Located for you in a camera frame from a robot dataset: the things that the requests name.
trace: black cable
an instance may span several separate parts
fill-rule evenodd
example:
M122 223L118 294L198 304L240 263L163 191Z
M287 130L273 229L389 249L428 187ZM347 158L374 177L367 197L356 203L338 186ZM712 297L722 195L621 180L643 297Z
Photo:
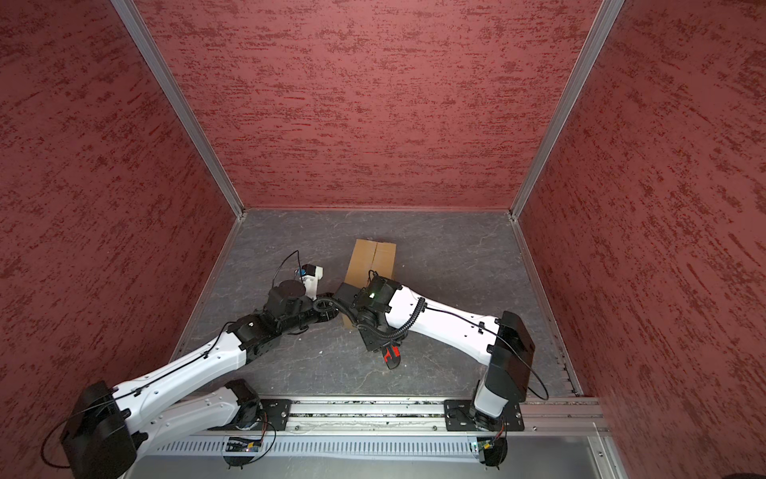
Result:
M463 417L464 417L464 418L465 418L465 419L466 419L468 422L473 422L473 419L472 419L470 416L468 416L468 413L467 413L467 412L465 412L464 410L460 409L460 408L456 408L456 409L453 409L453 410L452 410L452 411L450 411L450 412L459 412L460 414L462 414L462 415L463 415ZM454 418L454 417L455 417L454 415L451 415L451 416L450 416L449 414L447 414L447 416L448 416L448 417L450 417L450 418Z
M327 303L329 306L323 307L322 303ZM356 315L352 313L351 310L348 307L346 307L345 304L341 303L334 297L328 297L328 296L317 297L314 300L313 308L318 313L329 313L332 310L338 310L341 313L348 316L352 323L356 324Z
M113 398L113 399L111 399L111 400L109 400L109 401L106 401L106 402L103 402L103 403L99 403L99 404L96 404L96 405L92 405L92 406L90 406L90 407L87 407L87 408L85 408L85 409L83 409L83 410L81 410L81 411L75 412L74 414L72 414L72 415L71 415L71 416L69 416L68 418L64 419L62 422L59 422L58 424L56 424L56 425L55 425L55 426L54 426L54 427L51 429L51 432L49 432L49 433L47 434L47 436L45 436L45 439L43 439L43 443L40 445L40 459L42 459L43 463L44 463L46 466L50 467L50 468L55 468L55 469L71 469L71 468L72 468L71 466L62 466L62 465L60 465L60 464L53 464L52 462L50 462L50 461L49 461L49 460L48 460L48 459L45 457L45 446L47 445L47 442L48 442L48 440L50 440L50 439L51 439L51 436L53 435L53 433L55 433L55 432L56 432L56 430L57 430L57 429L59 429L59 428L60 428L62 425L64 425L64 424L66 424L67 422L69 422L69 420L70 420L70 419L72 419L72 418L74 418L74 417L76 417L76 416L78 416L78 415L81 415L81 414L83 414L84 412L88 412L88 411L90 411L91 409L107 407L109 404L111 404L111 403L114 403L114 402L117 402L117 401L119 401L119 400L120 400L120 399L122 399L122 398L126 398L126 397L128 397L129 395L139 395L139 394L141 394L141 391L142 391L143 389L146 389L146 388L148 388L148 387L149 387L151 384L153 384L154 382L157 382L157 381L159 381L160 379L162 379L162 378L164 378L164 377L166 377L166 376L168 376L168 375L171 375L171 374L173 374L174 372L178 371L178 370L179 370L179 369L181 369L181 368L185 368L186 366L188 366L188 365L192 364L192 363L193 363L194 361L196 361L197 359L200 359L200 358L206 358L206 359L207 359L207 357L208 357L208 355L210 354L210 352L213 350L213 348L215 348L215 345L216 345L216 344L218 344L218 340L221 338L221 335L223 334L223 332L224 332L224 329L226 328L226 326L228 326L229 324L235 323L235 322L236 322L236 321L227 321L226 323L224 323L223 327L221 328L221 331L218 333L218 336L216 336L216 338L215 338L215 341L213 342L213 345L212 345L212 346L210 346L210 348L208 348L208 349L207 349L207 350L206 350L204 353L202 353L200 356L197 356L197 357L195 357L194 359L192 359L192 360L191 360L191 361L189 361L188 363L184 363L184 364L181 364L179 367L177 367L177 368L173 369L172 371L166 372L165 374L163 374L162 376L160 376L160 377L158 377L158 378L154 378L153 380L151 380L151 381L147 382L145 385L142 385L142 386L140 386L139 388L136 388L136 389L134 389L134 390L133 390L133 391L131 391L131 392L127 392L126 394L123 394L123 395L121 395L121 396L118 396L118 397L116 397L116 398Z
M489 333L489 334L492 334L492 335L493 335L494 337L496 337L497 339L499 339L499 340L503 341L503 342L506 344L506 346L508 346L508 349L510 349L510 350L511 350L511 353L513 353L513 354L516 356L516 358L518 358L518 359L519 359L519 361L521 361L521 362L522 362L522 364L523 364L524 366L526 366L526 368L527 368L527 369L529 369L529 371L530 371L532 374L534 374L534 375L535 375L535 378L537 378L537 380L540 382L540 385L541 385L541 386L542 386L542 388L545 390L545 397L543 398L541 395L539 395L537 392L535 392L535 390L534 390L534 389L532 389L532 388L530 388L529 386L527 386L527 389L529 390L529 392L531 392L532 394L536 395L538 398L540 398L540 399L541 399L541 400L543 400L543 401L548 401L548 400L551 398L551 395L548 393L548 388L546 388L546 387L545 387L545 383L542 381L542 379L540 378L540 376L538 375L538 373L537 373L537 372L535 372L535 370L534 370L534 369L532 369L532 367L531 367L529 364L527 364L527 363L526 363L526 361L525 361L524 359L522 359L522 357L521 357L521 356L519 356L519 354L516 352L516 350L515 350L515 349L513 349L513 346L511 346L510 344L508 344L508 341L504 340L502 337L498 336L496 333L493 333L492 331L488 330L487 328L485 328L485 327L481 327L481 326L479 326L478 324L474 323L473 321L469 321L469 320L467 320L466 318L462 317L462 316L461 316L461 315L459 315L459 314L455 314L455 313L453 313L453 312L451 312L451 311L438 310L438 309L436 309L436 308L432 308L432 307L428 307L428 306L426 306L426 309L427 309L427 310L431 310L431 311L436 311L437 313L446 313L446 314L451 314L452 316L455 316L456 318L460 318L461 320L465 321L466 323L470 324L471 326L475 326L475 327L479 328L479 330L483 330L483 331L486 331L487 333Z
M274 287L274 280L277 279L277 275L282 270L282 266L284 266L284 264L287 262L287 260L290 259L290 256L293 256L294 254L298 255L298 257L297 257L297 259L298 259L298 275L303 277L303 273L301 272L303 270L303 267L300 265L300 253L298 252L298 250L295 250L292 253L288 254L287 258L284 258L282 260L282 263L280 263L280 266L277 268L277 271L274 273L274 277L271 278L271 287Z
M365 324L365 323L358 323L356 327L359 328L360 330L367 330L370 333L375 334L377 337L379 337L382 340L395 340L399 336L404 334L407 330L409 330L413 324L415 324L417 317L420 316L421 312L424 309L426 309L426 298L421 296L417 300L417 304L415 305L415 309L412 311L412 314L410 315L410 319L408 319L406 323L402 324L400 327L391 331L390 333L384 333L383 331L380 331L378 328L374 326L370 326L369 324Z
M56 432L56 430L57 430L57 429L59 429L59 428L60 428L62 425L64 425L64 424L66 424L67 422L69 422L69 420L70 420L70 419L72 419L72 418L75 418L75 417L77 417L78 415L80 415L80 414L83 414L84 412L88 412L88 411L90 411L91 409L95 409L95 408L105 408L105 407L107 407L109 404L111 404L111 403L115 402L117 399L122 399L122 398L125 398L125 397L127 397L127 396L129 396L129 395L131 395L131 394L132 394L132 392L129 392L129 393L127 393L127 394L123 394L123 395L121 395L121 396L120 396L120 397L118 397L118 398L114 398L114 399L112 399L112 400L110 400L110 401L106 401L106 402L100 402L99 404L95 404L95 405L89 406L89 407L87 407L87 408L83 409L82 411L78 411L78 412L75 412L74 414L72 414L72 415L71 415L71 416L69 416L68 418L64 419L62 422L59 422L58 424L56 424L56 425L55 425L55 426L54 426L54 427L51 429L51 432L49 432L49 433L48 433L48 434L45 436L45 439L43 439L43 443L40 445L40 459L42 459L43 463L44 463L46 466L50 467L50 468L54 468L54 469L71 469L71 468L72 468L71 466L62 466L62 465L60 465L60 464L53 464L52 462L50 462L50 461L49 461L49 460L48 460L48 459L45 457L45 446L47 445L47 442L48 442L48 441L51 439L51 436L53 435L53 433L55 433L55 432Z
M266 426L267 427L270 426L271 430L274 431L274 439L271 441L271 444L269 444L269 448L263 454L261 454L260 456L258 456L255 459L253 459L252 461L250 461L250 462L248 462L246 464L242 464L243 466L247 466L248 464L253 464L254 462L258 462L261 459L263 459L264 457L266 457L266 454L269 454L269 451L271 451L271 448L274 447L274 443L277 442L277 428L275 428L274 425L271 424L270 422L267 422Z

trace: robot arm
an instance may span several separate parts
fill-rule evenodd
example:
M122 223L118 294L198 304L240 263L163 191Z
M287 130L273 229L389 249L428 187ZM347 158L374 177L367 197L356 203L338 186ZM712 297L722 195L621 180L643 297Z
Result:
M526 399L535 344L514 313L491 317L461 311L377 274L362 289L342 284L324 301L339 303L367 350L380 350L390 369L401 361L399 346L408 331L449 344L486 365L470 413L480 427L493 430L508 405Z
M391 369L399 364L398 347L409 330L487 365L467 412L476 428L500 430L504 411L524 401L534 344L515 314L506 311L497 318L461 311L378 275L365 288L342 284L334 295L317 298L322 268L305 265L302 272L301 281L273 287L262 311L224 325L216 338L186 356L111 389L103 381L86 388L61 435L75 478L116 479L146 452L194 432L265 424L258 395L241 379L178 401L274 348L283 334L303 332L338 312L352 319L368 350L382 351Z

